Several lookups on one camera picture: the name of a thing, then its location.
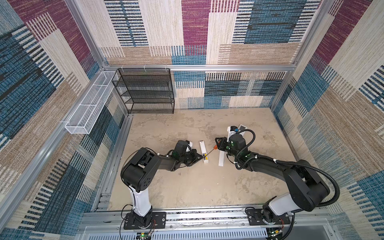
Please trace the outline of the orange handled screwdriver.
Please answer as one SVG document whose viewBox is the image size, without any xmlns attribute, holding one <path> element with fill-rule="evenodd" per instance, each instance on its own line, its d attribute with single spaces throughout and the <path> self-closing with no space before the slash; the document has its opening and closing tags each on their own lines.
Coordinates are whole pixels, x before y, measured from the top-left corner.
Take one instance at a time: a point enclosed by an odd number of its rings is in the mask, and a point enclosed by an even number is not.
<svg viewBox="0 0 384 240">
<path fill-rule="evenodd" d="M 209 151 L 208 153 L 206 153 L 206 154 L 209 155 L 211 152 L 213 152 L 214 150 L 217 150 L 217 149 L 218 149 L 218 147 L 217 147 L 217 145 L 215 145 L 213 147 L 213 149 L 211 151 Z"/>
</svg>

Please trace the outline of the white battery cover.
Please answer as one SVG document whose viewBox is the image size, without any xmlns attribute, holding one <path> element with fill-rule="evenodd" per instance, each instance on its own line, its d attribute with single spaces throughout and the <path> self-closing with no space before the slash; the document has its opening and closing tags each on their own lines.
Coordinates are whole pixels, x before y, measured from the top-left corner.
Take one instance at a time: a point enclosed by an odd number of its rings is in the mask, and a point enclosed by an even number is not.
<svg viewBox="0 0 384 240">
<path fill-rule="evenodd" d="M 224 151 L 219 151 L 219 163 L 218 163 L 219 167 L 224 166 L 225 155 L 226 155 L 226 153 Z"/>
</svg>

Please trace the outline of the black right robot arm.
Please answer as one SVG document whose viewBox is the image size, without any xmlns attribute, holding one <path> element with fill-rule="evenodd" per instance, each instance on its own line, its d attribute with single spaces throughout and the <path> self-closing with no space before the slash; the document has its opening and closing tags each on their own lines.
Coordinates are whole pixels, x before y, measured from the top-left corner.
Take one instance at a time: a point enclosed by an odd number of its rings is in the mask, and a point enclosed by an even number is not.
<svg viewBox="0 0 384 240">
<path fill-rule="evenodd" d="M 307 161 L 280 161 L 249 151 L 250 144 L 246 143 L 241 134 L 234 134 L 230 138 L 215 138 L 215 142 L 220 151 L 234 157 L 237 170 L 263 173 L 286 183 L 288 193 L 274 197 L 263 205 L 261 215 L 267 224 L 274 224 L 287 213 L 310 212 L 319 207 L 331 192 L 320 177 L 325 173 Z"/>
</svg>

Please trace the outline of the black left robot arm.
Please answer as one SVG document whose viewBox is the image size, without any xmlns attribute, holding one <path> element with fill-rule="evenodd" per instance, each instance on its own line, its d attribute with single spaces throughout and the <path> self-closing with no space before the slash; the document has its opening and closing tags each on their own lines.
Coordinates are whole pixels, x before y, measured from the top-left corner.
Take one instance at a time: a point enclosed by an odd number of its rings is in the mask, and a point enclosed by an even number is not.
<svg viewBox="0 0 384 240">
<path fill-rule="evenodd" d="M 149 148 L 140 148 L 133 153 L 122 167 L 120 176 L 131 191 L 134 215 L 146 218 L 152 211 L 148 188 L 158 170 L 174 172 L 191 167 L 204 157 L 193 148 L 192 142 L 181 140 L 165 155 Z"/>
</svg>

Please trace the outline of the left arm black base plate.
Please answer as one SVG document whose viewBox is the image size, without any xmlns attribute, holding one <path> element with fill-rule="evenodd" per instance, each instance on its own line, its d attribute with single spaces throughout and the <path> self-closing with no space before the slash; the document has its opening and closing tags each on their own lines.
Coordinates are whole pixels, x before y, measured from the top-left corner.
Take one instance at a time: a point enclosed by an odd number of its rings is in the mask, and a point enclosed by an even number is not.
<svg viewBox="0 0 384 240">
<path fill-rule="evenodd" d="M 166 212 L 151 212 L 149 211 L 144 217 L 139 216 L 135 212 L 130 212 L 126 215 L 124 221 L 124 230 L 149 230 L 149 229 L 164 229 L 166 226 Z"/>
</svg>

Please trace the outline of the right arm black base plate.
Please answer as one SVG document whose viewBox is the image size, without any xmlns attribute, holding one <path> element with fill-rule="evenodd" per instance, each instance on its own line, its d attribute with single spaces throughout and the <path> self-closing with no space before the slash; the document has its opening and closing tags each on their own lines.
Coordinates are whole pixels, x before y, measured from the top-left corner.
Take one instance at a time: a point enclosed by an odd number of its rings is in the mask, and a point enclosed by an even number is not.
<svg viewBox="0 0 384 240">
<path fill-rule="evenodd" d="M 266 225 L 290 225 L 291 220 L 288 214 L 276 216 L 274 213 L 256 209 L 254 207 L 245 208 L 250 226 L 266 226 Z"/>
</svg>

